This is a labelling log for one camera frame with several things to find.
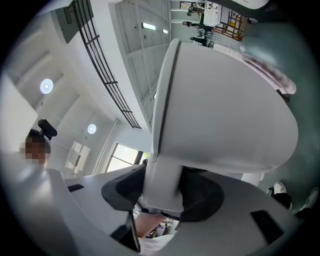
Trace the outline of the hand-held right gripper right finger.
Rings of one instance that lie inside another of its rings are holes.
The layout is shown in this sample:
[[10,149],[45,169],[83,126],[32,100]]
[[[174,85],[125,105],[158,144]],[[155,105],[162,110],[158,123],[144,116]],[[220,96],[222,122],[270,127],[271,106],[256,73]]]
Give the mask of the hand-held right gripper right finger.
[[172,256],[248,256],[279,247],[300,221],[256,186],[209,171],[182,171],[181,226]]

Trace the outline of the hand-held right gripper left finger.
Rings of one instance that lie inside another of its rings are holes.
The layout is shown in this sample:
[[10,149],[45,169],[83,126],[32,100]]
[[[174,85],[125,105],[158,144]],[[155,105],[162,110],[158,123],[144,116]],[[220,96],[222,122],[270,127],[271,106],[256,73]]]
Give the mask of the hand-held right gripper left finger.
[[140,251],[133,209],[146,167],[80,179],[3,157],[3,188],[19,226],[47,256],[130,256]]

